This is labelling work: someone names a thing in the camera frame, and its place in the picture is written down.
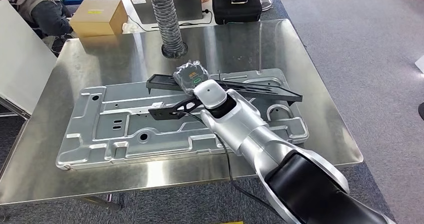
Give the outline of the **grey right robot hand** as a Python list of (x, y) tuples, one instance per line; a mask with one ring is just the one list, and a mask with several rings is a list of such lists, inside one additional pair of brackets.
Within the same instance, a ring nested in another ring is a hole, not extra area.
[(189, 60), (187, 63), (177, 67), (172, 76), (187, 95), (193, 95), (194, 89), (200, 83), (210, 79), (209, 72), (202, 66), (199, 60)]

